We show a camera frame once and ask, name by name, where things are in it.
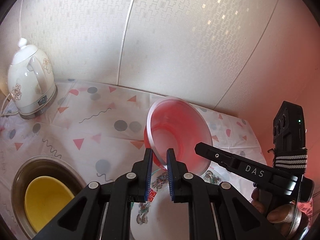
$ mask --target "white kettle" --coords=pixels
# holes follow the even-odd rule
[[[19,114],[31,119],[46,111],[57,96],[48,56],[21,38],[8,70],[8,89]]]

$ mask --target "brown bowl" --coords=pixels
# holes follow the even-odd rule
[[[24,196],[30,182],[40,176],[50,176],[60,180],[74,195],[77,195],[87,185],[68,163],[59,158],[39,155],[27,160],[14,177],[11,188],[11,202],[17,222],[29,239],[32,239],[36,232],[27,219],[24,209]]]

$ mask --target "tablecloth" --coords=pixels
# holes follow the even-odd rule
[[[142,160],[148,110],[162,97],[73,79],[56,85],[57,98],[45,114],[31,120],[19,115],[0,119],[0,214],[18,240],[26,237],[14,217],[10,190],[17,170],[26,160],[53,155],[75,168],[86,183],[113,181]],[[266,164],[246,120],[194,107],[207,122],[215,147]],[[16,107],[10,102],[5,112],[14,111]],[[215,163],[210,168],[219,169]],[[250,199],[252,182],[226,170],[220,172]]]

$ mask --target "kettle handle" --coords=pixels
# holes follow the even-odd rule
[[[29,64],[31,65],[33,72],[36,75],[41,94],[44,94],[47,91],[47,78],[44,74],[43,68],[36,57],[31,57],[31,59],[29,60]]]

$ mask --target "human hand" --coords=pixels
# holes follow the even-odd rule
[[[258,188],[254,189],[254,191],[251,194],[251,197],[253,199],[251,204],[260,213],[264,213],[265,207],[263,206],[263,204],[261,202],[258,201],[258,198],[259,198],[259,189]],[[291,223],[293,220],[293,216],[294,216],[294,205],[293,204],[286,204],[286,205],[282,205],[280,207],[277,207],[276,209],[271,211],[267,216],[267,220],[270,223],[274,223],[274,224],[281,223],[280,233],[283,236],[287,236],[287,239],[291,239],[296,234],[298,227],[300,225],[301,216],[302,216],[301,211],[298,209],[293,228],[292,228],[291,232],[289,232],[290,226],[291,226]]]

